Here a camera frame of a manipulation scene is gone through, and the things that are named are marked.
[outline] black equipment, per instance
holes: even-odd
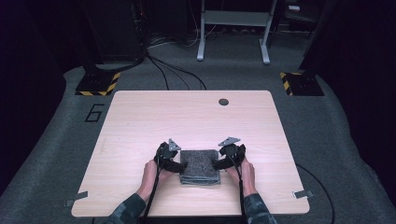
[[[236,144],[230,144],[228,146],[222,147],[219,151],[221,156],[224,156],[224,154],[227,156],[222,160],[215,161],[213,163],[213,167],[215,170],[227,169],[233,166],[237,168],[245,159],[246,151],[245,145],[243,144],[240,147]]]
[[[187,164],[178,163],[172,161],[172,159],[177,155],[177,149],[171,150],[169,145],[165,142],[161,143],[157,149],[157,153],[154,157],[154,161],[159,167],[172,173],[180,173],[186,169]]]
[[[139,1],[81,0],[103,63],[135,63],[146,54],[147,19]]]

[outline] table top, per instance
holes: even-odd
[[[246,146],[271,213],[308,212],[307,199],[292,194],[304,188],[269,91],[118,91],[78,191],[88,197],[75,201],[73,216],[109,216],[139,188],[145,163],[169,138],[182,150],[219,150],[229,136]],[[149,216],[239,216],[239,189],[224,171],[220,181],[181,185],[175,174],[157,189]]]

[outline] folded cloth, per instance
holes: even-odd
[[[219,158],[215,149],[181,150],[180,162],[187,163],[186,169],[180,173],[181,184],[216,185],[220,184],[219,171],[213,168],[214,161]]]

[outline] cable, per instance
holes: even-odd
[[[151,61],[155,61],[155,62],[157,62],[157,63],[164,64],[164,65],[166,65],[166,66],[169,66],[170,68],[174,68],[174,69],[176,69],[176,70],[178,70],[178,71],[180,71],[180,72],[186,73],[186,74],[188,74],[188,75],[190,75],[190,76],[193,76],[193,77],[197,78],[197,79],[199,80],[200,84],[202,84],[202,85],[204,86],[205,90],[207,90],[205,83],[204,83],[198,76],[196,76],[194,73],[191,73],[191,72],[189,72],[189,71],[186,71],[186,70],[184,70],[183,68],[178,67],[178,66],[175,66],[175,65],[172,65],[172,64],[170,64],[170,63],[166,63],[166,62],[164,62],[164,61],[162,61],[162,60],[160,60],[160,59],[158,59],[158,58],[156,58],[156,57],[153,57],[153,56],[151,56],[151,55],[149,55],[149,54],[147,54],[146,57],[148,57]]]
[[[222,2],[221,2],[221,10],[220,10],[220,11],[223,10],[223,7],[224,7],[224,0],[222,0]],[[212,31],[216,28],[216,26],[217,26],[217,25],[213,26],[213,28],[209,31],[209,33],[207,33],[207,34],[205,35],[205,38],[206,38],[208,35],[210,35],[210,33],[212,33]]]
[[[241,167],[241,172],[239,172],[238,167],[236,166],[235,162],[233,161],[233,158],[231,158],[230,155],[228,155],[228,158],[233,162],[233,167],[235,167],[236,172],[238,173],[239,176],[239,202],[241,204],[241,213],[242,213],[242,218],[241,218],[241,223],[247,223],[247,215],[245,213],[245,205],[244,205],[244,181],[242,179],[242,166]]]
[[[152,187],[151,194],[149,195],[148,205],[146,207],[145,215],[143,215],[143,221],[142,221],[143,224],[146,223],[146,220],[147,220],[147,217],[149,214],[149,209],[151,207],[152,200],[154,199],[154,194],[157,189],[158,182],[160,180],[160,173],[161,173],[161,169],[163,168],[163,165],[161,165],[161,167],[159,167],[159,164],[160,164],[160,157],[157,157],[157,174],[155,175],[154,186]]]
[[[148,58],[149,58],[149,60],[150,60],[152,63],[154,63],[154,65],[157,66],[158,69],[160,69],[160,71],[163,73],[163,79],[165,79],[166,89],[169,90],[168,80],[166,79],[165,72],[161,69],[161,67],[160,67],[157,63],[154,62],[154,60],[151,59],[151,57],[148,57]]]
[[[163,43],[161,43],[161,44],[157,44],[157,45],[154,45],[154,46],[150,46],[150,47],[148,47],[148,49],[157,48],[157,47],[159,47],[159,46],[167,45],[167,44],[177,44],[177,42],[175,42],[175,41],[173,41],[173,42],[163,42]]]
[[[190,90],[190,86],[189,84],[187,84],[187,82],[180,76],[178,75],[174,70],[172,70],[171,68],[169,68],[167,65],[160,63],[161,66],[163,66],[164,68],[168,69],[169,71],[173,72],[175,74],[175,76],[177,76],[181,81],[184,82],[184,84],[187,87],[187,90]]]
[[[197,42],[197,40],[199,39],[199,37],[198,37],[199,36],[198,25],[197,25],[197,22],[195,20],[194,13],[192,12],[191,0],[189,0],[189,7],[190,7],[191,15],[192,15],[192,20],[194,21],[194,25],[195,25],[196,37],[195,37],[195,40],[192,42],[192,44],[190,44],[190,45],[182,45],[182,46],[187,47],[187,48],[191,47],[192,45],[194,45]]]
[[[102,71],[105,71],[105,72],[118,73],[118,72],[122,72],[122,71],[125,71],[125,70],[128,70],[128,69],[131,69],[133,67],[136,67],[137,65],[141,64],[143,61],[144,61],[143,59],[138,59],[135,62],[133,62],[132,64],[129,64],[129,65],[126,65],[126,66],[123,66],[123,67],[112,68],[112,69],[103,69],[103,68],[98,68],[98,69],[100,69]]]
[[[170,43],[177,43],[176,40],[172,36],[161,36],[161,35],[155,35],[152,37],[149,41],[148,44],[148,49],[155,48],[157,46],[161,46],[163,44],[170,44]]]
[[[329,199],[330,202],[330,206],[332,207],[332,224],[335,221],[335,211],[334,211],[334,204],[332,202],[332,198],[330,197],[329,192],[326,190],[326,188],[324,187],[324,185],[322,184],[322,182],[315,176],[313,175],[311,172],[309,172],[307,169],[305,169],[302,165],[300,165],[299,163],[296,162],[296,165],[298,167],[300,167],[301,169],[303,169],[304,171],[306,171],[308,174],[310,174],[312,177],[314,177],[318,183],[321,185],[321,187],[323,188],[324,192],[326,193],[327,198]]]

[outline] camouflage sleeve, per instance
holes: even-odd
[[[114,210],[108,217],[106,224],[136,224],[145,208],[146,203],[135,193]]]
[[[277,224],[275,218],[265,206],[260,194],[250,194],[245,197],[244,205],[248,224]]]

